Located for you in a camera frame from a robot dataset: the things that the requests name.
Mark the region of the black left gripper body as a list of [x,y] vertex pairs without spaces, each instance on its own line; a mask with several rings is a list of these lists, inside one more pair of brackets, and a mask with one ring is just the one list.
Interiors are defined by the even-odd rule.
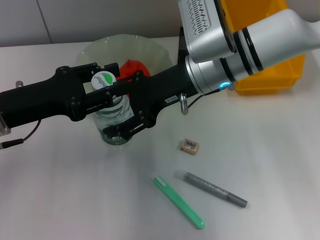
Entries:
[[84,66],[63,66],[44,81],[0,93],[0,114],[11,129],[53,116],[77,122],[86,117]]

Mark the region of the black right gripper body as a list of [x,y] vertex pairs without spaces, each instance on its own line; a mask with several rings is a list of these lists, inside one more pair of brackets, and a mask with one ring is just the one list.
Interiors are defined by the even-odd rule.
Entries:
[[198,93],[184,63],[174,65],[156,75],[140,74],[129,87],[130,106],[134,113],[136,125],[152,128],[159,112],[178,102],[169,98],[180,94],[192,97]]

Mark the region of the orange fruit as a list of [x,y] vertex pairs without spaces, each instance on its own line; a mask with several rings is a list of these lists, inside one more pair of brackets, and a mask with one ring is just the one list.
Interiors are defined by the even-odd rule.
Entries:
[[131,60],[128,59],[120,68],[119,73],[120,76],[116,77],[116,80],[119,81],[120,79],[132,76],[137,71],[142,71],[145,76],[150,76],[150,72],[146,68],[146,66],[138,61],[138,60]]

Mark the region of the clear water bottle green label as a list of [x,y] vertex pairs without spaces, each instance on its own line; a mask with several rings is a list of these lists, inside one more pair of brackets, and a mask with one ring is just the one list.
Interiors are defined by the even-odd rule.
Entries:
[[[115,82],[116,77],[109,71],[100,71],[91,78],[91,86],[94,91],[112,86]],[[127,95],[113,96],[112,99],[114,106],[101,109],[92,115],[102,140],[109,145],[119,146],[127,143],[131,137],[123,138],[119,135],[111,137],[103,133],[103,129],[128,120],[133,116],[133,111]]]

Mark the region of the green glass fruit plate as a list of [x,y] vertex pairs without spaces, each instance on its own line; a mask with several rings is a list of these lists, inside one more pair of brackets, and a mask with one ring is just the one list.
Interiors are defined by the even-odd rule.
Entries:
[[92,42],[78,55],[76,64],[97,63],[102,67],[118,63],[120,68],[127,60],[143,63],[150,76],[174,65],[165,47],[150,38],[131,34],[113,35]]

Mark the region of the black mesh pen holder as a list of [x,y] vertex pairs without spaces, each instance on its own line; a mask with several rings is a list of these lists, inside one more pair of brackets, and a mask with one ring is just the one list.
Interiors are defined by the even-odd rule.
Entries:
[[184,29],[181,26],[179,29],[179,41],[178,41],[178,56],[177,56],[177,63],[184,63],[186,56],[189,54]]

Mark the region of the beige eraser with barcode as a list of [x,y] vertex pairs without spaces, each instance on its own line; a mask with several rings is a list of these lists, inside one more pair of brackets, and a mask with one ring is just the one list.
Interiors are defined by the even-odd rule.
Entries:
[[190,139],[184,138],[179,142],[178,148],[190,155],[196,155],[199,150],[200,144]]

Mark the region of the mint green pen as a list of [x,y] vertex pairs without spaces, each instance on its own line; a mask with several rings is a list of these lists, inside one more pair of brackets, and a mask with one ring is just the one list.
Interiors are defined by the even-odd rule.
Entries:
[[205,228],[205,221],[161,175],[157,175],[152,181],[196,229],[203,230]]

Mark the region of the grey glitter marker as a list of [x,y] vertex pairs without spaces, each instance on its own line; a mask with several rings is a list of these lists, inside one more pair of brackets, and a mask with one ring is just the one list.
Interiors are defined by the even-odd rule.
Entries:
[[184,170],[176,170],[174,175],[178,179],[180,179],[180,180],[182,180],[182,181],[184,181],[184,182],[186,182],[186,183],[188,183],[198,189],[201,189],[211,195],[214,195],[220,199],[223,199],[223,200],[228,201],[234,205],[237,205],[240,208],[245,208],[248,204],[248,202],[246,200],[244,200],[243,198],[241,198],[241,197],[225,190],[224,188],[219,187],[219,186],[217,186],[217,185],[215,185],[215,184],[213,184],[213,183],[211,183],[201,177],[198,177],[190,172],[187,172]]

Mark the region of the yellow plastic bin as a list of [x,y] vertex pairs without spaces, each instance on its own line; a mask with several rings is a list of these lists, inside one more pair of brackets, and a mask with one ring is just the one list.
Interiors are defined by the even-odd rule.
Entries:
[[[220,0],[232,31],[240,31],[281,10],[286,0]],[[302,77],[305,54],[279,63],[235,83],[235,91],[242,96],[268,95],[291,88]]]

